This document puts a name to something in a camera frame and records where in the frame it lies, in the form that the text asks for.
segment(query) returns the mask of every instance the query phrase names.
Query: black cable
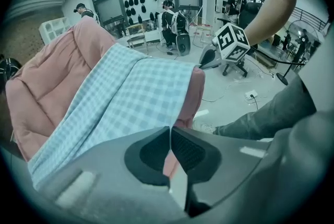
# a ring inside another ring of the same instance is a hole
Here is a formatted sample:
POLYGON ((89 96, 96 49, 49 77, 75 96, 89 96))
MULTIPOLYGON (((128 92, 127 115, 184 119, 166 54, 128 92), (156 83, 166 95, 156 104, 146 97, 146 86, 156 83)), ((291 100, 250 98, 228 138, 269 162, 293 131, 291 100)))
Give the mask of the black cable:
POLYGON ((268 56, 266 53, 263 53, 262 51, 260 50, 257 50, 256 48, 253 48, 254 51, 258 52, 258 53, 261 53, 262 55, 264 55, 265 57, 277 62, 277 63, 284 63, 284 64, 293 64, 293 65, 305 65, 305 64, 300 64, 300 63, 288 63, 288 62, 282 62, 282 61, 279 61, 279 60, 276 60, 270 56, 268 56))
POLYGON ((257 106, 257 102, 256 102, 256 99, 255 99, 254 95, 253 95, 253 94, 251 94, 250 96, 251 96, 251 98, 253 98, 253 99, 255 100, 255 104, 256 104, 256 110, 259 110, 259 107, 257 106))

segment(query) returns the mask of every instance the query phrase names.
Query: checkered fabric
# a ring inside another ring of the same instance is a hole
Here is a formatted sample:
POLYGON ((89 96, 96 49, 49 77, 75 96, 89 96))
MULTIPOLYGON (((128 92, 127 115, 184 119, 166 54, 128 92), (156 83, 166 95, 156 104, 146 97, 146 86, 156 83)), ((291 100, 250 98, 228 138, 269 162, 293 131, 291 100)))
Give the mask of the checkered fabric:
POLYGON ((59 126, 28 162, 33 185, 95 145, 173 126, 195 64, 112 46, 80 86, 59 126))

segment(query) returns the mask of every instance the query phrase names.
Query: white cabinet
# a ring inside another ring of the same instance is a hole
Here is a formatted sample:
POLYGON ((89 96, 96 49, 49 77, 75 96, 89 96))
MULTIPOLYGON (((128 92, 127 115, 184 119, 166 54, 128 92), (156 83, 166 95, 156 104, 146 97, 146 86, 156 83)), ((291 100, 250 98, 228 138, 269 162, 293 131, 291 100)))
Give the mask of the white cabinet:
POLYGON ((39 32, 45 45, 49 44, 56 37, 66 32, 71 27, 67 17, 59 18, 42 23, 39 32))

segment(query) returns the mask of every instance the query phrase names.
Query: cable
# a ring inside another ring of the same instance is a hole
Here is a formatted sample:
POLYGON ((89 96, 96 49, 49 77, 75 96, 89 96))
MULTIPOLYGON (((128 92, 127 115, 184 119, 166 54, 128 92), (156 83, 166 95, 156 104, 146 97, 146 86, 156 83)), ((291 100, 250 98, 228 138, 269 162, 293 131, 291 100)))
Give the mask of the cable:
POLYGON ((225 96, 225 93, 226 93, 227 89, 228 89, 229 87, 231 87, 231 86, 232 86, 232 85, 228 85, 228 86, 225 88, 225 91, 224 91, 223 96, 220 96, 219 98, 215 99, 214 101, 210 101, 210 100, 206 100, 206 99, 202 99, 202 101, 216 102, 216 101, 220 100, 221 98, 223 98, 223 97, 225 96))
POLYGON ((256 99, 255 99, 255 97, 254 97, 254 95, 253 94, 251 94, 250 95, 254 100, 255 100, 255 104, 256 104, 256 110, 259 110, 259 107, 257 106, 257 102, 256 102, 256 99))
POLYGON ((265 73, 265 72, 263 72, 263 70, 260 68, 260 66, 258 66, 256 63, 254 63, 253 61, 251 61, 250 59, 248 59, 248 58, 245 58, 246 60, 249 60, 251 63, 253 63, 254 65, 256 65, 260 70, 261 70, 261 72, 262 73, 264 73, 265 75, 268 75, 268 76, 271 76, 271 77, 274 77, 274 74, 273 74, 273 72, 271 71, 271 70, 269 70, 269 68, 267 68, 270 72, 271 72, 271 74, 267 74, 267 73, 265 73))
POLYGON ((289 62, 283 62, 283 61, 279 61, 279 60, 277 60, 277 59, 274 59, 274 58, 272 58, 272 57, 270 57, 270 56, 268 56, 266 53, 263 53, 262 51, 260 51, 260 50, 257 50, 256 48, 254 48, 253 47, 253 50, 254 51, 257 51, 258 53, 261 53, 262 55, 264 55, 265 57, 267 57, 267 58, 269 58, 269 59, 271 59, 271 60, 273 60, 273 61, 275 61, 275 62, 277 62, 277 63, 283 63, 283 64, 293 64, 293 65, 305 65, 305 64, 301 64, 301 63, 289 63, 289 62))

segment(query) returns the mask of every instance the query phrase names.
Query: person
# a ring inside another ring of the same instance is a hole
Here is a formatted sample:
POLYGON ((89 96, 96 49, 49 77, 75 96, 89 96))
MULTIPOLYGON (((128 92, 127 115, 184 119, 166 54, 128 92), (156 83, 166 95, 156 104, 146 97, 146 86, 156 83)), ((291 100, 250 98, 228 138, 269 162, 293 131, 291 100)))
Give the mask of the person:
POLYGON ((94 18, 94 13, 90 9, 87 9, 83 3, 79 3, 73 12, 80 14, 81 17, 87 15, 94 18))
POLYGON ((283 50, 287 50, 287 46, 289 46, 291 41, 290 32, 287 30, 287 35, 285 36, 284 42, 283 42, 283 50))
POLYGON ((238 24, 238 16, 240 13, 240 10, 237 9, 238 3, 241 3, 241 0, 228 0, 225 6, 225 12, 228 13, 228 18, 234 25, 238 24))
POLYGON ((0 94, 5 91, 5 86, 22 65, 14 58, 5 58, 0 54, 0 94))
MULTIPOLYGON (((291 16, 296 0, 265 0, 254 20, 245 28, 250 45, 256 45, 279 31, 291 16)), ((215 135, 254 139, 273 138, 302 118, 316 112, 312 98, 299 76, 259 110, 236 121, 212 127, 195 120, 193 129, 215 135)))
POLYGON ((176 44, 176 34, 172 33, 172 30, 170 28, 172 24, 172 18, 174 13, 178 12, 178 9, 173 8, 173 2, 170 0, 165 0, 163 2, 162 7, 166 10, 163 12, 161 16, 162 21, 162 35, 166 40, 166 46, 169 48, 169 50, 172 50, 172 43, 176 44))

